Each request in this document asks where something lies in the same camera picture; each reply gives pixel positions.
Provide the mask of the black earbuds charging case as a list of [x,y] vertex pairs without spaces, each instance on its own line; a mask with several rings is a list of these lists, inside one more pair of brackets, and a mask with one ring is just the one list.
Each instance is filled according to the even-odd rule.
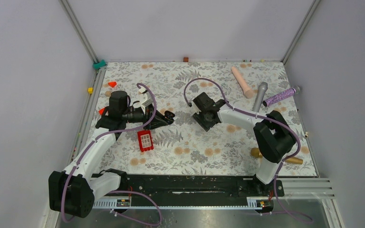
[[173,113],[173,112],[171,112],[171,111],[169,111],[169,110],[166,110],[165,112],[164,112],[164,116],[165,116],[165,118],[168,120],[168,121],[174,121],[174,117],[175,117],[175,114]]

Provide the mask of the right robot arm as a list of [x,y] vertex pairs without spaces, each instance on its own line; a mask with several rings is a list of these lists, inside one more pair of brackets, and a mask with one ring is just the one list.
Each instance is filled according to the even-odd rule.
[[283,159],[295,144],[300,144],[281,113],[273,111],[262,116],[235,108],[223,99],[214,101],[205,92],[188,101],[187,105],[194,111],[194,120],[205,131],[216,124],[226,123],[254,132],[263,159],[255,174],[257,180],[253,188],[258,195],[267,195],[272,190],[272,181]]

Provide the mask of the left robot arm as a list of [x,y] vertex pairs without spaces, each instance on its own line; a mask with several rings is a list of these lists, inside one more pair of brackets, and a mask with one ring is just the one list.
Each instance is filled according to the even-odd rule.
[[135,108],[125,91],[112,92],[109,105],[95,125],[90,143],[63,171],[53,171],[48,178],[49,207],[51,210],[85,218],[96,200],[113,191],[123,195],[128,191],[125,171],[108,169],[93,178],[95,167],[113,146],[128,123],[144,124],[144,130],[152,130],[174,123],[171,111],[157,111],[152,94],[140,88],[139,107]]

